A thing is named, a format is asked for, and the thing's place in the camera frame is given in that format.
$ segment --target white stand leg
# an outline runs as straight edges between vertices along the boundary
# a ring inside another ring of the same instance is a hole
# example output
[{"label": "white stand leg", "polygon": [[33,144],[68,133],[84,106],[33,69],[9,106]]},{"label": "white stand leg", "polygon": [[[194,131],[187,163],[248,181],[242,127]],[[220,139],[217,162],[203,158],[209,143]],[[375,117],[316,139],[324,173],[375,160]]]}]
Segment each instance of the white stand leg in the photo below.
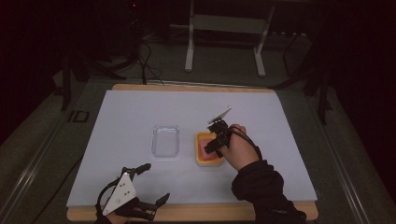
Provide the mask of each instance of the white stand leg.
[{"label": "white stand leg", "polygon": [[268,28],[270,27],[270,23],[274,15],[274,11],[275,11],[275,6],[272,6],[268,14],[267,22],[262,27],[262,33],[261,33],[262,38],[260,39],[260,43],[257,47],[253,49],[254,59],[256,61],[257,72],[259,74],[259,77],[265,77],[264,64],[262,63],[262,46],[264,45],[265,37],[267,37],[268,35]]},{"label": "white stand leg", "polygon": [[189,26],[189,45],[187,46],[186,72],[192,71],[192,61],[194,58],[194,1],[190,0],[190,26]]}]

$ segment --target hand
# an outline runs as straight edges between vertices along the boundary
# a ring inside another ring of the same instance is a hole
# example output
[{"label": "hand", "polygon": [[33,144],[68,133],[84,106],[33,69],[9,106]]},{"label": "hand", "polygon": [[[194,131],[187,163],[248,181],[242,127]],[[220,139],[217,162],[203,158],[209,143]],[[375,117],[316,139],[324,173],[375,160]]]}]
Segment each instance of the hand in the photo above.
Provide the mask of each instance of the hand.
[{"label": "hand", "polygon": [[[232,127],[234,127],[233,130],[236,132],[241,133],[242,131],[243,133],[247,133],[247,129],[244,126],[233,124]],[[231,134],[230,147],[222,147],[219,151],[236,171],[259,160],[254,147],[247,140],[234,133]]]}]

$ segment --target dark background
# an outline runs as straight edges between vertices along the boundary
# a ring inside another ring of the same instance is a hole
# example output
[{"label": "dark background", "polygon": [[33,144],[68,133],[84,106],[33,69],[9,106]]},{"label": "dark background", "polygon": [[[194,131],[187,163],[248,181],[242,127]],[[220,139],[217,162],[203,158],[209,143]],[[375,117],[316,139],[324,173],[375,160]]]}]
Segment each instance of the dark background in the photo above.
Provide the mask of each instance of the dark background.
[{"label": "dark background", "polygon": [[[103,0],[2,1],[0,144],[55,90],[51,77],[61,69],[64,54],[60,36],[94,59],[108,60],[109,55],[125,53],[114,47],[114,42],[120,42],[120,30],[128,25],[125,5],[122,1],[113,2],[109,5]],[[261,16],[255,9],[259,2],[243,1],[247,8],[251,4],[251,9],[245,11],[235,10],[232,1],[213,2],[216,1],[202,1],[197,10]],[[188,24],[189,1],[149,3],[149,29],[166,35],[169,23]],[[318,49],[310,57],[325,52],[331,58],[328,60],[332,64],[331,86],[394,200],[396,102],[392,77],[396,72],[396,17],[392,12],[396,8],[390,1],[342,3],[350,5],[334,10],[337,7],[322,4],[279,4],[270,29],[306,32],[308,37],[317,38]],[[333,13],[327,17],[324,29],[319,34],[312,32],[326,19],[329,10]]]}]

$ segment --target black sleeve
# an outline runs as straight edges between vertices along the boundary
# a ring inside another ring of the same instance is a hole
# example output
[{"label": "black sleeve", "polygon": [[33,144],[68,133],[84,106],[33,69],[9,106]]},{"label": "black sleeve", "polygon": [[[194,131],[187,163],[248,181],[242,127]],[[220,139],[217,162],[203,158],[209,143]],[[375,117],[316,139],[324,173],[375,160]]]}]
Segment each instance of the black sleeve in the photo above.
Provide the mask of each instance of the black sleeve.
[{"label": "black sleeve", "polygon": [[306,215],[283,194],[283,178],[267,161],[255,161],[241,170],[233,181],[238,200],[253,203],[256,223],[300,224]]}]

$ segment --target clear plastic container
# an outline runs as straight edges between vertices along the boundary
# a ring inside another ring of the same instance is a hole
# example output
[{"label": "clear plastic container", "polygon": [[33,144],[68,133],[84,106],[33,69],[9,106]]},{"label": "clear plastic container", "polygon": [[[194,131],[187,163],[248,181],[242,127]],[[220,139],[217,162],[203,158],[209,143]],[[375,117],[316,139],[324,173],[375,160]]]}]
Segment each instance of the clear plastic container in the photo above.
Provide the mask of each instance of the clear plastic container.
[{"label": "clear plastic container", "polygon": [[155,158],[171,159],[178,153],[177,125],[156,125],[153,130],[151,152]]}]

